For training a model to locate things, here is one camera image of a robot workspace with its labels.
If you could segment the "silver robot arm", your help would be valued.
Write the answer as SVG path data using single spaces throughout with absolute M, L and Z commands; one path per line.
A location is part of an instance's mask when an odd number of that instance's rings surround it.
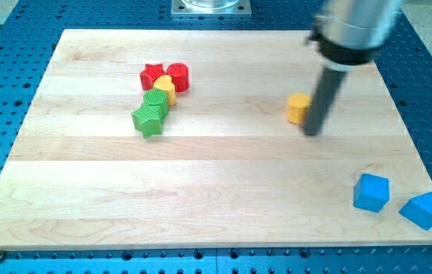
M 327 69 L 349 72 L 372 61 L 392 32 L 404 0 L 328 0 L 308 40 L 318 43 Z

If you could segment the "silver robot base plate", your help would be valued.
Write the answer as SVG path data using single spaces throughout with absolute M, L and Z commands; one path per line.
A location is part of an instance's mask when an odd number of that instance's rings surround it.
M 250 16 L 250 0 L 172 0 L 173 17 Z

